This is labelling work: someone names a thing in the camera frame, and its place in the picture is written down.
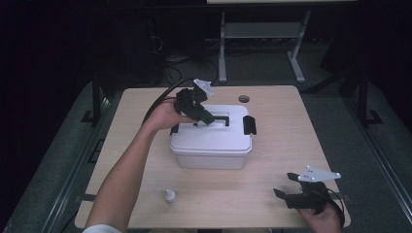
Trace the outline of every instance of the container lid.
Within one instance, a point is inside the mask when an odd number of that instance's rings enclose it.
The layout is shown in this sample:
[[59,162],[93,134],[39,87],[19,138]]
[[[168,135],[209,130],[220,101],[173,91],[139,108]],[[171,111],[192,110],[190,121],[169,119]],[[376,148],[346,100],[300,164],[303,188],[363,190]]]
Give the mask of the container lid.
[[170,148],[175,153],[244,156],[252,149],[251,135],[244,133],[243,117],[248,115],[248,109],[240,105],[203,107],[218,119],[209,125],[201,121],[181,123],[171,136]]

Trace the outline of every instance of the white sleeve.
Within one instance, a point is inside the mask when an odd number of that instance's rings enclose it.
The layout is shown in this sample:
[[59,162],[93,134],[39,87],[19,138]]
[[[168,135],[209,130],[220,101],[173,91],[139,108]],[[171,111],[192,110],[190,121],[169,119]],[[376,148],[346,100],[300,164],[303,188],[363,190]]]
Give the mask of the white sleeve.
[[88,227],[83,233],[121,233],[118,229],[110,225],[98,224]]

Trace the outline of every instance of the hand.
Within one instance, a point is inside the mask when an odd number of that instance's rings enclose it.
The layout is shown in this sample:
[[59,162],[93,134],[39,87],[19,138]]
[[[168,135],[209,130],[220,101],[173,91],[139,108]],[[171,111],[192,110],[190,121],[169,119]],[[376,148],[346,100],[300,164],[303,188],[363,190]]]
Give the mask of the hand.
[[174,103],[176,99],[166,99],[159,104],[149,116],[145,124],[154,130],[171,128],[178,123],[196,123],[196,120],[176,113]]
[[333,207],[326,203],[325,209],[318,215],[312,210],[296,209],[316,233],[340,233],[340,219]]

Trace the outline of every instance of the forearm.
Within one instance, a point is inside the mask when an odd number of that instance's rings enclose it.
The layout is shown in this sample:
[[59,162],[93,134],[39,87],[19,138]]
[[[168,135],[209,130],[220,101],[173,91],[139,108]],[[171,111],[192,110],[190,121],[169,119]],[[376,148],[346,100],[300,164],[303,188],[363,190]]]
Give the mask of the forearm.
[[143,125],[101,185],[86,227],[112,225],[124,232],[139,194],[150,145],[156,130]]

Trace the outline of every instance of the white robot part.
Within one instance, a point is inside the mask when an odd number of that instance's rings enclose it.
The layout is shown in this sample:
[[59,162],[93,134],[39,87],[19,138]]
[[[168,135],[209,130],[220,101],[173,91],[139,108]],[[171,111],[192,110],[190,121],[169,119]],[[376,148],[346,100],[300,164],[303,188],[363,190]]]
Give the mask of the white robot part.
[[311,166],[306,166],[303,173],[297,177],[300,182],[316,183],[328,180],[339,179],[342,176],[339,173],[317,169]]
[[198,85],[206,94],[213,96],[215,93],[212,90],[212,87],[210,86],[210,82],[202,81],[200,79],[195,79],[194,83]]

